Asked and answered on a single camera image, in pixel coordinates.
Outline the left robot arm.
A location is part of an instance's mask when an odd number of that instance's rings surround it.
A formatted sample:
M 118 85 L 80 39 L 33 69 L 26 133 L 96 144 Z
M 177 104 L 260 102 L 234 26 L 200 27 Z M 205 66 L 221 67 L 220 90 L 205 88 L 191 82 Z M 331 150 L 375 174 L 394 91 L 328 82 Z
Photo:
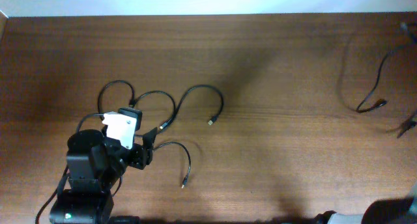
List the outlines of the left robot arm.
M 100 114 L 102 130 L 77 126 L 67 141 L 68 171 L 57 186 L 51 223 L 107 223 L 113 209 L 112 187 L 127 167 L 143 170 L 153 157 L 157 129 L 135 142 L 142 112 L 130 107 Z

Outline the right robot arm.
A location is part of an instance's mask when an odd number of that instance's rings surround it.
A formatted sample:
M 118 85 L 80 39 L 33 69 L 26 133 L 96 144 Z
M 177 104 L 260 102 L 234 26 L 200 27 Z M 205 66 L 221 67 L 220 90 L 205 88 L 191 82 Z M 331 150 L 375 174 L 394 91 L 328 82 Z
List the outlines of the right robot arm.
M 373 202 L 363 214 L 327 211 L 318 214 L 314 224 L 416 224 L 416 184 L 407 196 Z

